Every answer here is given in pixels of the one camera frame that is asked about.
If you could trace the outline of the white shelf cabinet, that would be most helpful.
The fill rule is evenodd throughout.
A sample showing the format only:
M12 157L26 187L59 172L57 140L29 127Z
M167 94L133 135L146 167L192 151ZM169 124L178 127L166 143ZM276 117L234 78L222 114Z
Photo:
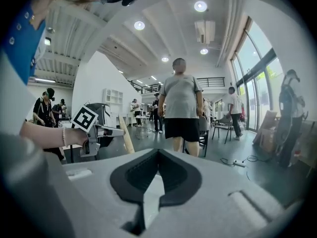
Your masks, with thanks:
M123 105L123 93L112 90L112 89L103 89L103 102L111 105Z

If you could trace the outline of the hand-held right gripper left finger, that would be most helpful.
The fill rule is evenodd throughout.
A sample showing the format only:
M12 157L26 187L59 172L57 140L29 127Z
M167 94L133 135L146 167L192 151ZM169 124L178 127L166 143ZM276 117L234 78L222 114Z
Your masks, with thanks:
M155 149L64 166L61 238L159 238L157 222L145 225L143 203L156 173Z

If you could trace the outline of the black storage cabinet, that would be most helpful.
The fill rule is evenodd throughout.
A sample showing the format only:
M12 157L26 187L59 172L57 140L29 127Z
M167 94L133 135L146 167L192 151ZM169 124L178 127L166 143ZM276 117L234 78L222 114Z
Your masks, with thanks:
M99 125L112 127L110 106L104 103L91 103L86 105L91 111L98 115Z

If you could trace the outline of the ceiling air conditioner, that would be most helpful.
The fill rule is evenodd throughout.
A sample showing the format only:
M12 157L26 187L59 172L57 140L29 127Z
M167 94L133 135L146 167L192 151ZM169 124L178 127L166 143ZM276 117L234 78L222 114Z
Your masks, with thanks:
M214 21L195 21L195 31L197 42L201 44L210 44L215 39L215 22Z

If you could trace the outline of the light grey vest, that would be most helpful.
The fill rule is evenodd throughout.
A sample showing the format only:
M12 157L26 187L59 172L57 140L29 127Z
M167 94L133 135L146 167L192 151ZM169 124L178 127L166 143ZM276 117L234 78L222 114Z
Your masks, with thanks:
M35 100L0 50L0 133L18 135Z

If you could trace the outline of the person's left forearm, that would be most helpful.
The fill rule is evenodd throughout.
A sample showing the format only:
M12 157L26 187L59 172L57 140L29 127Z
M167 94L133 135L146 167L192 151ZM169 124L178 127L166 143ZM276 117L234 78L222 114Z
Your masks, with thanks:
M80 145L86 142L87 135L79 128L50 128L24 122L20 136L32 140L42 149Z

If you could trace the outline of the cardboard box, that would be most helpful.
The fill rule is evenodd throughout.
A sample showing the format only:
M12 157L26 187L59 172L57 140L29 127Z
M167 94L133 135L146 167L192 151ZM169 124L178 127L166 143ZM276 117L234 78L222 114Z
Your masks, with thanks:
M253 144L260 146L267 153L272 154L276 150L276 128L278 125L277 112L267 111L264 120L258 129Z

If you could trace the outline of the glass window wall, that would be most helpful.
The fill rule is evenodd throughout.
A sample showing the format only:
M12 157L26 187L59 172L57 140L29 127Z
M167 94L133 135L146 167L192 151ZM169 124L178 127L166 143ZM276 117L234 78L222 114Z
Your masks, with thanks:
M246 129L260 129L267 111L279 113L278 94L284 76L273 46L250 17L230 59L245 111Z

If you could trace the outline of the blue polo shirt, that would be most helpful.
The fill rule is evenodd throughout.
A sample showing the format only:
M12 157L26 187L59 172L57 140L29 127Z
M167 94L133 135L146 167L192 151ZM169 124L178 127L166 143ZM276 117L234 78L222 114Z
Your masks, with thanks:
M46 23L42 20L38 29L35 29L31 24L34 19L31 3L27 2L14 18L1 43L24 84L34 75L36 63L46 49Z

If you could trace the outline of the white folding table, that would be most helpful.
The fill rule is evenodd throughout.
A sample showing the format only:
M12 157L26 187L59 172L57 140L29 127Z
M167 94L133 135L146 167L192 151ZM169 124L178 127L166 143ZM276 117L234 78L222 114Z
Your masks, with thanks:
M149 128L148 128L148 117L147 116L136 116L137 119L141 121L141 125L136 125L137 132L140 133L148 133Z

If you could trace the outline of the black mezzanine railing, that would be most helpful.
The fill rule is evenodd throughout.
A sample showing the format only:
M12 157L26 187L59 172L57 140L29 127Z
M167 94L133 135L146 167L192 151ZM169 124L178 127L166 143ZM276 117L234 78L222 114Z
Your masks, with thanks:
M224 77L205 77L205 78L198 78L197 79L200 86L203 89L211 88L221 88L225 87L225 79ZM141 94L147 94L147 93L156 93L159 92L161 89L161 86L163 86L163 83L155 83L152 85L141 85L140 82L133 82L128 81L132 87Z

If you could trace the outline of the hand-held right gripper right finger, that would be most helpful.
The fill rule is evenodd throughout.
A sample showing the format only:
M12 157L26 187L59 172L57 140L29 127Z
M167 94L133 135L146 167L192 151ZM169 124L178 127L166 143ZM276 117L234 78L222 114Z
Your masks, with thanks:
M251 238L283 214L270 193L233 168L169 153L200 171L201 187L185 204L162 207L145 238Z

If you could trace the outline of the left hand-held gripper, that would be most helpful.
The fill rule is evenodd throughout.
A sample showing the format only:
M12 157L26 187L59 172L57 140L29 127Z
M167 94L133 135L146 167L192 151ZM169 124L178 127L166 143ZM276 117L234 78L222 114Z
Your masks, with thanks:
M75 114L71 120L72 127L78 127L87 135L87 140L80 151L81 157L96 157L100 149L101 137L120 137L125 131L113 127L101 127L102 105L86 104Z

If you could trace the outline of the white ceramic washbasin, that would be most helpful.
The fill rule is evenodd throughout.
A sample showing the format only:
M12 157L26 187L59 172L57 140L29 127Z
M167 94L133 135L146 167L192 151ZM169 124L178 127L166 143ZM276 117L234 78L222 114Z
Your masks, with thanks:
M143 212L146 229L159 214L159 199L163 195L165 195L163 180L160 175L155 175L144 194Z

